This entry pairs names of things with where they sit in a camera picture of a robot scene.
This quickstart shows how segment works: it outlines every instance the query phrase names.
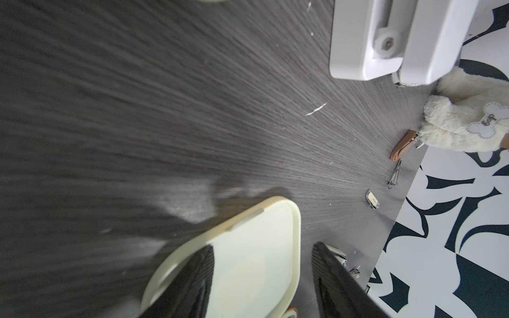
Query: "screw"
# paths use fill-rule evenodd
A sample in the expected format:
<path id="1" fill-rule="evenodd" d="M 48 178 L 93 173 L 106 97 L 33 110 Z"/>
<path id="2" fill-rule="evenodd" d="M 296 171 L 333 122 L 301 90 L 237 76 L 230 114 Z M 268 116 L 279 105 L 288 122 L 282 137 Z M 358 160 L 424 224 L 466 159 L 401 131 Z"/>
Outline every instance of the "screw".
<path id="1" fill-rule="evenodd" d="M 394 46 L 394 38 L 393 37 L 387 37 L 382 42 L 382 50 L 389 51 L 390 48 Z"/>

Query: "white debris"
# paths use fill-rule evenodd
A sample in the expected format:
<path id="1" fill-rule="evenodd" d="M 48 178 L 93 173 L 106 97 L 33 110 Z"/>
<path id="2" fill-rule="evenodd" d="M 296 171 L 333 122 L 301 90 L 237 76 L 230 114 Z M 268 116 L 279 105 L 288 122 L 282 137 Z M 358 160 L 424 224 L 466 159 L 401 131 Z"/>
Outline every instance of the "white debris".
<path id="1" fill-rule="evenodd" d="M 313 110 L 312 112 L 307 113 L 307 114 L 306 114 L 306 116 L 309 116 L 309 115 L 313 114 L 315 111 L 319 111 L 319 110 L 320 110 L 320 109 L 322 109 L 322 108 L 323 108 L 323 106 L 325 106 L 325 105 L 327 105 L 327 103 L 323 104 L 322 106 L 318 107 L 317 109 Z"/>

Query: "white plush fur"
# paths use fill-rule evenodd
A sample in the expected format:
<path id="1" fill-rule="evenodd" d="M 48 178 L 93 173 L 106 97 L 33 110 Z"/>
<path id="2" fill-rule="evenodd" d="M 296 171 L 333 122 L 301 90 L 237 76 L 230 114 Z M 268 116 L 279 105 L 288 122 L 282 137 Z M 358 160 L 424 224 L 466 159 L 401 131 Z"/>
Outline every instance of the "white plush fur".
<path id="1" fill-rule="evenodd" d="M 483 139 L 468 132 L 468 125 L 481 120 L 490 102 L 509 107 L 509 82 L 470 75 L 454 68 L 437 86 L 441 96 L 432 95 L 424 106 L 419 138 L 430 146 L 464 152 L 494 151 L 509 132 L 509 120 L 499 120 L 496 134 Z"/>

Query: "metal clip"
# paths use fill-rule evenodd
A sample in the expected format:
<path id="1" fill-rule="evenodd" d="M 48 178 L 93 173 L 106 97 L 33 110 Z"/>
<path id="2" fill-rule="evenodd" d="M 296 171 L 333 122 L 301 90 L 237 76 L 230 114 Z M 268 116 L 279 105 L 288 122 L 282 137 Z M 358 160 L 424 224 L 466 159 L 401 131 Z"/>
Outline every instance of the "metal clip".
<path id="1" fill-rule="evenodd" d="M 422 146 L 424 146 L 424 142 L 420 140 L 419 135 L 415 135 L 415 137 L 413 137 L 412 140 L 414 141 L 414 146 L 416 149 L 419 149 Z"/>
<path id="2" fill-rule="evenodd" d="M 350 276 L 352 276 L 352 278 L 356 279 L 356 278 L 359 278 L 360 277 L 360 271 L 359 271 L 359 266 L 357 266 L 356 268 L 352 268 L 348 273 L 350 274 Z"/>
<path id="3" fill-rule="evenodd" d="M 378 202 L 375 195 L 369 190 L 366 192 L 366 201 L 373 209 L 378 209 L 380 207 L 380 202 Z"/>
<path id="4" fill-rule="evenodd" d="M 398 163 L 396 164 L 396 168 L 394 168 L 394 172 L 392 173 L 392 177 L 390 178 L 390 181 L 387 183 L 389 190 L 398 185 L 398 178 L 400 177 L 400 168 L 401 168 L 401 159 L 398 160 Z"/>

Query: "white plastic object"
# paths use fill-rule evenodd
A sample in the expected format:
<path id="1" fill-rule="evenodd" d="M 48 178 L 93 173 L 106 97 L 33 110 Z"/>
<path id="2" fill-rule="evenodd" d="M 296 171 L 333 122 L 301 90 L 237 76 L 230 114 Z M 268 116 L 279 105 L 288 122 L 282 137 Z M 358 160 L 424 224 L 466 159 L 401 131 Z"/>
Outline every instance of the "white plastic object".
<path id="1" fill-rule="evenodd" d="M 399 52 L 381 57 L 375 51 L 376 38 L 397 37 L 393 47 L 399 47 L 398 27 L 389 28 L 391 0 L 336 0 L 329 70 L 332 77 L 370 80 L 397 71 L 403 58 Z"/>
<path id="2" fill-rule="evenodd" d="M 448 73 L 479 0 L 336 0 L 332 77 L 370 80 L 396 72 L 405 84 Z"/>
<path id="3" fill-rule="evenodd" d="M 300 276 L 300 211 L 281 196 L 271 197 L 176 249 L 145 289 L 145 311 L 189 258 L 211 244 L 214 274 L 207 318 L 281 318 Z"/>
<path id="4" fill-rule="evenodd" d="M 458 59 L 479 0 L 419 0 L 400 71 L 402 83 L 431 84 Z"/>

